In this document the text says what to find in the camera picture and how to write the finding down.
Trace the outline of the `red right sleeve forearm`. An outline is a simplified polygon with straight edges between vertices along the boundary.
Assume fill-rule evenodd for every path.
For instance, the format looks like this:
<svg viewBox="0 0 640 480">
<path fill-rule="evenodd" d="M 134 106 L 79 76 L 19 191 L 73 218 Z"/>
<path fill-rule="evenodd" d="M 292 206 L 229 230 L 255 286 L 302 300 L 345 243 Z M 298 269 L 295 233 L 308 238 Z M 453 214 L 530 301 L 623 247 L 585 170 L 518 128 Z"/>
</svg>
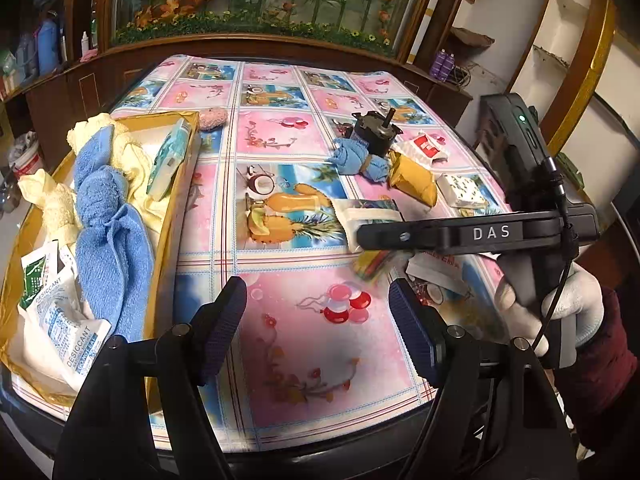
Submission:
<svg viewBox="0 0 640 480">
<path fill-rule="evenodd" d="M 597 333 L 554 378 L 582 444 L 619 456 L 639 444 L 639 359 L 628 348 L 614 290 L 603 289 L 603 305 Z"/>
</svg>

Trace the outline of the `white gloved right hand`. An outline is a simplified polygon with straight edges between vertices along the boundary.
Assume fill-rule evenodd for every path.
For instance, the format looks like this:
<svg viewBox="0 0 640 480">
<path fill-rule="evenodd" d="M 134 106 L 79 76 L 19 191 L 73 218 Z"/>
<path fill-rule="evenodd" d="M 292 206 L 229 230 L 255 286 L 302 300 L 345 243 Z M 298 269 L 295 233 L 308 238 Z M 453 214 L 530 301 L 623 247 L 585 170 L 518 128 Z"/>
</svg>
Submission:
<svg viewBox="0 0 640 480">
<path fill-rule="evenodd" d="M 508 281 L 506 271 L 513 272 L 522 260 L 500 264 L 503 276 L 495 293 L 495 304 L 506 322 L 509 336 L 525 338 L 532 346 L 541 329 L 540 314 L 533 314 L 516 299 L 516 292 Z M 604 318 L 602 289 L 598 280 L 577 263 L 573 263 L 556 304 L 552 321 L 571 318 L 576 321 L 576 348 L 584 346 L 594 337 Z"/>
</svg>

